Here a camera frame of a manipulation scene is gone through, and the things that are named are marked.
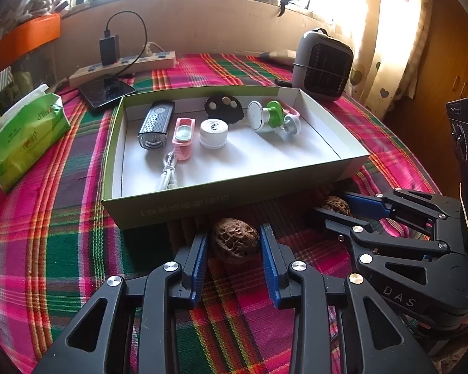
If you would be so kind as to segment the black rectangular bike light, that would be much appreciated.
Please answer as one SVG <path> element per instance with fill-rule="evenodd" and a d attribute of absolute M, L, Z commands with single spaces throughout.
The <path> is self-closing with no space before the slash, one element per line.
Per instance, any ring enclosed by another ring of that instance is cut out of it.
<path fill-rule="evenodd" d="M 153 103 L 138 133 L 138 141 L 143 149 L 155 150 L 166 146 L 174 110 L 174 101 L 160 100 Z"/>

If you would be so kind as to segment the pink clip camera gadget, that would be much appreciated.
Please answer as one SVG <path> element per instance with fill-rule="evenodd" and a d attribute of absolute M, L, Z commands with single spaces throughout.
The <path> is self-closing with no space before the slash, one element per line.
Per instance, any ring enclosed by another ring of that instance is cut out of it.
<path fill-rule="evenodd" d="M 192 154 L 195 120 L 179 117 L 173 134 L 173 151 L 177 161 L 187 161 Z"/>

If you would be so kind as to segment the wooden cabinet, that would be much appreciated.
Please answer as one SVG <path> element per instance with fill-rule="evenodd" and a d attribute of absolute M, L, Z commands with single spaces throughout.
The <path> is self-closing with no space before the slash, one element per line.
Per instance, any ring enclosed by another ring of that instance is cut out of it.
<path fill-rule="evenodd" d="M 385 116 L 386 125 L 413 152 L 445 196 L 461 181 L 446 103 L 468 97 L 468 15 L 457 0 L 433 0 L 417 88 Z"/>

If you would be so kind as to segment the pink white clip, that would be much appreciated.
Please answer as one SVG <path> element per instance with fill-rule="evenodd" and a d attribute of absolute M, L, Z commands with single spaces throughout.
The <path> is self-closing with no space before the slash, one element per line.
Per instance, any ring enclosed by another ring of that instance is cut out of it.
<path fill-rule="evenodd" d="M 284 113 L 284 117 L 290 117 L 290 118 L 299 118 L 300 114 L 299 112 L 292 106 L 287 105 L 286 103 L 282 102 L 281 108 Z"/>

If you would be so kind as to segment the black window latch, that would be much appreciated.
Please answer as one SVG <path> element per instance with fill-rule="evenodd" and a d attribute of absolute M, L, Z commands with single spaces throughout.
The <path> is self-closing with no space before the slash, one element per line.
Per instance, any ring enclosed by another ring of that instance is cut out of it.
<path fill-rule="evenodd" d="M 297 1 L 299 0 L 279 0 L 280 11 L 279 11 L 278 17 L 281 17 L 283 16 L 283 14 L 285 14 L 285 8 L 287 5 L 289 5 L 290 2 L 297 2 Z"/>

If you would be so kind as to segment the beige tool on table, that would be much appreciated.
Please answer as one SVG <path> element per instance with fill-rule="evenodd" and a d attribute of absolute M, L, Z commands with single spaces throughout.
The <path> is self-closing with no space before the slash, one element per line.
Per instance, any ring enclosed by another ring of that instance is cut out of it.
<path fill-rule="evenodd" d="M 270 51 L 264 52 L 259 54 L 259 58 L 266 62 L 271 61 L 275 63 L 279 63 L 285 66 L 291 67 L 295 62 L 297 56 L 296 51 L 282 49 L 278 51 Z"/>

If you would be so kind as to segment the orange box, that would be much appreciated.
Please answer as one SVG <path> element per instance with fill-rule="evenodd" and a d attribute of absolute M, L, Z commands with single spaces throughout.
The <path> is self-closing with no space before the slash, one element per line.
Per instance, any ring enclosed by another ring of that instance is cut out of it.
<path fill-rule="evenodd" d="M 0 39 L 0 72 L 18 58 L 61 35 L 61 15 L 49 14 L 19 25 Z"/>

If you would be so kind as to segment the walnut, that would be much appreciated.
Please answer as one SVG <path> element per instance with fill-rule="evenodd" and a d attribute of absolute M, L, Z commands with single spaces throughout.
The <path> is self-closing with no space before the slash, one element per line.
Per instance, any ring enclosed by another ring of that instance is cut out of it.
<path fill-rule="evenodd" d="M 346 216 L 352 215 L 349 204 L 344 199 L 334 195 L 330 195 L 325 199 L 322 208 L 335 213 L 344 214 Z"/>
<path fill-rule="evenodd" d="M 241 219 L 220 219 L 212 238 L 218 257 L 225 262 L 243 263 L 259 253 L 259 232 Z"/>

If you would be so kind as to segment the green white spool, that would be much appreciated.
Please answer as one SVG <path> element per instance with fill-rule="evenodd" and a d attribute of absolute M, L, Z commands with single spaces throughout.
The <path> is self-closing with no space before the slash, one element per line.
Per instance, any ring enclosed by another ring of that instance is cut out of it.
<path fill-rule="evenodd" d="M 247 106 L 247 120 L 255 132 L 268 126 L 272 129 L 281 127 L 284 122 L 284 112 L 279 101 L 271 100 L 266 106 L 253 100 Z"/>

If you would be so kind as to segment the plaid tablecloth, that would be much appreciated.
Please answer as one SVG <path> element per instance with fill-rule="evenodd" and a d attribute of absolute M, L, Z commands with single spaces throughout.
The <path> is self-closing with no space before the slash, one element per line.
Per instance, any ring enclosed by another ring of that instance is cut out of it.
<path fill-rule="evenodd" d="M 153 91 L 207 85 L 271 85 L 291 72 L 256 57 L 182 55 L 177 67 L 129 79 Z M 173 258 L 174 247 L 193 237 L 200 218 L 120 231 L 101 203 L 103 163 L 115 110 L 92 115 L 75 89 L 60 95 L 70 130 L 8 194 L 0 189 L 0 345 L 23 373 L 105 279 L 147 275 Z M 368 109 L 344 95 L 329 110 L 370 156 L 345 190 L 366 195 L 392 187 L 439 193 L 416 157 Z M 351 272 L 338 240 L 321 239 L 299 218 L 319 197 L 288 199 L 232 209 L 226 215 L 253 226 L 270 223 L 297 257 L 324 274 Z M 209 256 L 197 308 L 177 312 L 181 373 L 288 373 L 293 311 L 278 311 L 268 296 L 258 259 L 227 266 Z"/>

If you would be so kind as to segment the white power strip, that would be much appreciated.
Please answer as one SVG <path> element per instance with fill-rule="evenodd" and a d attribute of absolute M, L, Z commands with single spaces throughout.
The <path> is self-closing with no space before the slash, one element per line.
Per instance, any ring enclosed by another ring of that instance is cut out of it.
<path fill-rule="evenodd" d="M 151 70 L 173 69 L 177 65 L 177 55 L 174 51 L 160 51 L 147 57 L 123 57 L 110 65 L 96 63 L 77 69 L 69 78 L 71 87 L 78 87 L 92 79 L 105 75 L 120 76 Z"/>

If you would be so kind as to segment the green white cardboard box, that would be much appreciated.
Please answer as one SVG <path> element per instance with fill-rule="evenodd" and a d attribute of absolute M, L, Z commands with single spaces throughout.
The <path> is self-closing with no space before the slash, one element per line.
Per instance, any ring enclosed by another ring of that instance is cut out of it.
<path fill-rule="evenodd" d="M 174 188 L 159 190 L 171 140 L 146 150 L 139 129 L 159 101 L 174 104 L 173 118 L 203 122 L 213 95 L 234 96 L 242 106 L 277 100 L 300 115 L 301 132 L 256 132 L 247 120 L 228 128 L 226 143 L 204 147 L 176 165 Z M 353 176 L 367 160 L 365 147 L 320 103 L 300 89 L 262 86 L 193 87 L 130 95 L 117 107 L 103 174 L 102 203 L 123 230 L 216 212 L 333 183 Z"/>

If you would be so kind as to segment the heart pattern curtain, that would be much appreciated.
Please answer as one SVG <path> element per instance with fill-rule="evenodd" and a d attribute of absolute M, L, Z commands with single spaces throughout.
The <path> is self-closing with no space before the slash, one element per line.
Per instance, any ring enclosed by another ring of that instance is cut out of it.
<path fill-rule="evenodd" d="M 428 39 L 433 0 L 363 0 L 353 13 L 364 22 L 353 39 L 347 93 L 382 119 L 394 102 L 415 89 Z"/>

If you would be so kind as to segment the black round disc gadget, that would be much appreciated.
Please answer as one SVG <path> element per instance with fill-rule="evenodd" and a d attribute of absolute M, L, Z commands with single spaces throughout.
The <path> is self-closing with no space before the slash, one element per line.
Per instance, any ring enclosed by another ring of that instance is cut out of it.
<path fill-rule="evenodd" d="M 240 101 L 232 95 L 216 94 L 209 97 L 204 103 L 204 110 L 209 119 L 219 119 L 228 125 L 244 118 Z"/>

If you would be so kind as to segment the black charger plug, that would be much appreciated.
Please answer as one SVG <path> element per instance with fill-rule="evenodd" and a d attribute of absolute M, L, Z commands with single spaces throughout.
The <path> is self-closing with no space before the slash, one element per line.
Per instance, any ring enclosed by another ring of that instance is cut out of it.
<path fill-rule="evenodd" d="M 120 59 L 119 36 L 104 36 L 100 39 L 100 61 L 103 66 L 109 66 Z"/>

